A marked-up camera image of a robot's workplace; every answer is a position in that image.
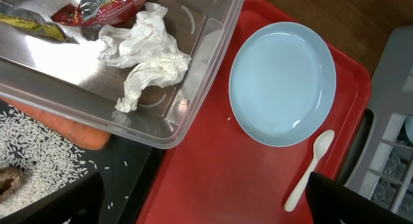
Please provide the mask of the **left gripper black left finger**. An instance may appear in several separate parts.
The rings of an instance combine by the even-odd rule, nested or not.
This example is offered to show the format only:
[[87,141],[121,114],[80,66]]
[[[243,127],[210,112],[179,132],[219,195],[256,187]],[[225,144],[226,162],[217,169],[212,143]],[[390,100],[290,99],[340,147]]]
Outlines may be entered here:
[[94,172],[2,218],[1,224],[98,223],[104,198],[103,179]]

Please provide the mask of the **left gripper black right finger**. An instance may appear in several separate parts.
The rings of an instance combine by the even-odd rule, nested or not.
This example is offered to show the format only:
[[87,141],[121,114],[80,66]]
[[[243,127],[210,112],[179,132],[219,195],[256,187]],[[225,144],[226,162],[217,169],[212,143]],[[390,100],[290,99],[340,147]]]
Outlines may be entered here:
[[310,174],[305,196],[314,224],[410,224],[318,172]]

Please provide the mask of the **orange carrot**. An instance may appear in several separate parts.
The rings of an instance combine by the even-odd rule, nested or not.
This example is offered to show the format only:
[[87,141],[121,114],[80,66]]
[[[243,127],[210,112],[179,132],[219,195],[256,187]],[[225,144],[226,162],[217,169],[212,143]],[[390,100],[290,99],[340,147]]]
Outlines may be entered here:
[[1,100],[24,112],[32,119],[44,124],[46,127],[51,128],[81,148],[87,150],[101,150],[111,137],[111,134],[108,132],[72,121],[71,119],[58,116],[36,107],[3,96],[1,96]]

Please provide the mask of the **brown food scrap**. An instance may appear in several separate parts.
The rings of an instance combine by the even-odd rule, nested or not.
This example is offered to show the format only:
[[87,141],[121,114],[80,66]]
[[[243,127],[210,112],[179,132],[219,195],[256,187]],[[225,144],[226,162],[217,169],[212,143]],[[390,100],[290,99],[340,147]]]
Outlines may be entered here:
[[21,170],[16,167],[1,169],[1,203],[14,194],[25,182]]

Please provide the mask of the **white tissue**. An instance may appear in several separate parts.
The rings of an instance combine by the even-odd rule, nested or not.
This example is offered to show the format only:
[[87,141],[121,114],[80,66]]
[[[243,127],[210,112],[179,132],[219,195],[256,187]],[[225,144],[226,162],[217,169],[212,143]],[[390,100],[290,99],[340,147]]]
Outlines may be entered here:
[[136,110],[146,87],[180,83],[189,68],[190,55],[180,51],[166,31],[163,18],[167,12],[166,7],[147,2],[132,28],[105,25],[99,31],[99,40],[106,46],[98,60],[107,66],[132,68],[124,82],[124,96],[117,100],[120,112]]

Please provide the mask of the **yellow snack wrapper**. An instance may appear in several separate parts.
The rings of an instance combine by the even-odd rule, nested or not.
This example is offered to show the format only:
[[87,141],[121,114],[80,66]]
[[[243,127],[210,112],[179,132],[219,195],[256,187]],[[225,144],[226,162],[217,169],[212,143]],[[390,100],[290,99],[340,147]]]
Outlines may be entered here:
[[45,0],[7,2],[1,0],[1,24],[5,24],[33,37],[49,39],[63,44],[80,42],[68,35],[56,22],[46,15],[50,13],[51,3]]

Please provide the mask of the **red snack wrapper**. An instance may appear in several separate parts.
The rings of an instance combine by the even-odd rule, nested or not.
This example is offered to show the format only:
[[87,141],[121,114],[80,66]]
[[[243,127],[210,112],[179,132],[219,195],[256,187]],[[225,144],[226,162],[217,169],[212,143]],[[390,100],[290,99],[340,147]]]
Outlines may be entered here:
[[66,5],[51,20],[66,26],[117,25],[142,9],[146,0],[81,0],[77,6]]

